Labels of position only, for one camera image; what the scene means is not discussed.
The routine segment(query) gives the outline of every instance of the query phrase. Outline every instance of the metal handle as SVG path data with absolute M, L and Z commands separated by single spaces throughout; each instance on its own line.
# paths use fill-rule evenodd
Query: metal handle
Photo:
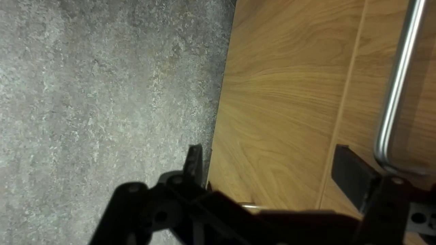
M 406 12 L 403 29 L 393 59 L 392 74 L 388 84 L 388 93 L 381 110 L 378 130 L 373 145 L 373 153 L 378 164 L 391 172 L 408 172 L 426 175 L 427 170 L 419 166 L 396 166 L 391 160 L 391 146 L 393 123 L 397 115 L 399 100 L 404 87 L 412 48 L 415 46 L 418 29 L 423 16 L 426 0 L 410 0 Z

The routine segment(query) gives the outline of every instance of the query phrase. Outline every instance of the silver handle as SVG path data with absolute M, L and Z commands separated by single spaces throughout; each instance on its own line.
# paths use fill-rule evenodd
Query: silver handle
M 393 59 L 392 74 L 388 84 L 388 93 L 385 96 L 373 153 L 378 164 L 389 172 L 408 172 L 417 175 L 426 175 L 427 170 L 419 166 L 397 166 L 391 160 L 391 141 L 393 123 L 397 115 L 397 106 L 404 87 L 406 74 L 408 70 L 412 48 L 417 42 L 418 29 L 423 16 L 426 0 L 410 0 L 406 12 L 403 29 Z

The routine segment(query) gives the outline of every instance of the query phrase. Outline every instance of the gray carpet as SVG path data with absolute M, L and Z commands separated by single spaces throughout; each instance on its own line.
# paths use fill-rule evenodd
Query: gray carpet
M 233 8 L 0 1 L 0 243 L 87 243 L 118 183 L 207 159 Z

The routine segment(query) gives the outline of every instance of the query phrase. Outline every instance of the wooden cabinet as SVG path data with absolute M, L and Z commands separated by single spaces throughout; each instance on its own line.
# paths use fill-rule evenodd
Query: wooden cabinet
M 329 178 L 333 148 L 367 163 L 408 0 L 238 0 L 208 179 L 239 202 L 359 216 Z M 436 182 L 436 0 L 395 129 L 395 159 Z

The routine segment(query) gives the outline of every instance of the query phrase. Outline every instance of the wooden panel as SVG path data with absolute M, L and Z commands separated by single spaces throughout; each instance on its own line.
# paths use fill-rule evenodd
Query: wooden panel
M 237 201 L 316 206 L 362 2 L 237 1 L 214 187 Z
M 376 168 L 378 167 L 373 160 L 372 144 L 406 6 L 407 0 L 367 0 L 355 62 L 331 145 L 333 148 L 335 142 L 348 144 Z M 430 167 L 430 178 L 408 178 L 422 187 L 436 182 L 436 151 L 433 148 L 436 142 L 434 0 L 429 1 L 425 16 L 393 137 L 395 159 L 419 160 Z M 332 161 L 332 148 L 327 164 Z M 320 206 L 359 216 L 331 178 L 325 182 Z M 422 243 L 422 240 L 415 234 L 408 234 L 406 243 Z

